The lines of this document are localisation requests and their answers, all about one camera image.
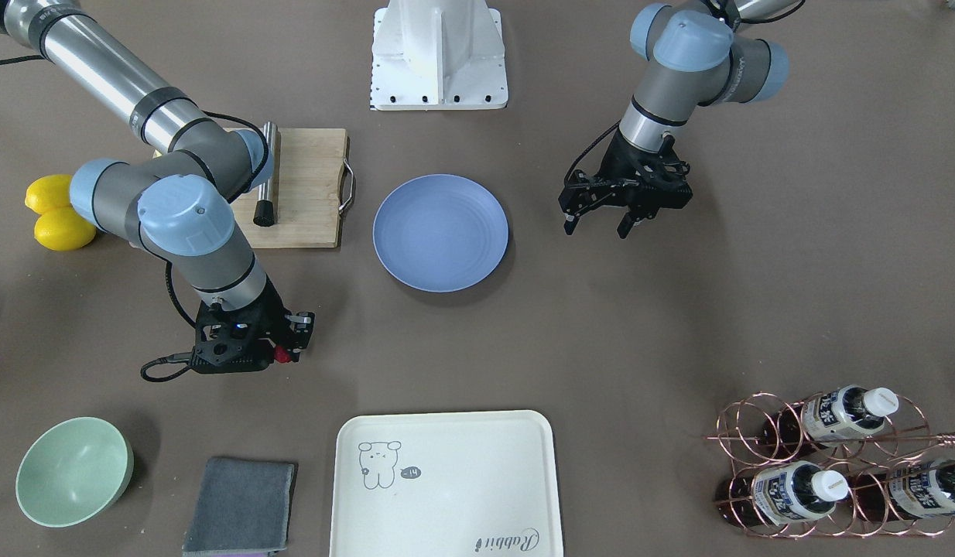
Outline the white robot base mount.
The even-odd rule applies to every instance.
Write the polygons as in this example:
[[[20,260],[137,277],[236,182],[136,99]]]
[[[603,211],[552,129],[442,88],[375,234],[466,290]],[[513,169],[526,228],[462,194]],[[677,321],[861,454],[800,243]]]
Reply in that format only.
[[[501,15],[487,2],[390,1],[375,11],[372,32],[372,110],[507,106]]]

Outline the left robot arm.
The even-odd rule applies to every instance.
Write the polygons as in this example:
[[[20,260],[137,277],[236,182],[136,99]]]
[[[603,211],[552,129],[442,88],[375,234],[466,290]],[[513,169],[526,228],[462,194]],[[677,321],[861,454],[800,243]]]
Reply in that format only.
[[[741,29],[785,18],[799,1],[686,1],[644,7],[630,43],[646,60],[640,84],[621,119],[602,134],[609,140],[597,172],[576,163],[563,177],[558,202],[563,229],[602,206],[623,207],[619,237],[662,209],[691,200],[690,165],[673,146],[697,107],[770,99],[789,76],[788,53],[778,43],[750,39]]]

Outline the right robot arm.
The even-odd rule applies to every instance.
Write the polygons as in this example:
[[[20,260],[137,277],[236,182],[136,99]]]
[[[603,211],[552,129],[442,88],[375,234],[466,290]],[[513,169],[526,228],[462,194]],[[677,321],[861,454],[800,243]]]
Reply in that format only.
[[[550,258],[565,237],[556,194],[597,126],[577,107],[587,50],[618,22],[587,1],[495,1],[505,18],[508,106],[491,111],[378,112],[367,106],[376,1],[87,1],[84,9],[204,108],[261,123],[344,128],[358,177],[339,249],[268,250],[259,261],[284,301],[316,314],[304,367],[378,357],[385,343],[453,335],[488,346],[523,301],[559,300]],[[59,67],[0,67],[0,381],[95,377],[137,383],[145,360],[184,351],[190,328],[162,282],[163,263],[116,237],[49,251],[22,205],[28,183],[99,156],[141,162],[149,148]],[[415,176],[462,174],[505,205],[512,240],[489,278],[427,293],[379,264],[371,229],[382,198]]]

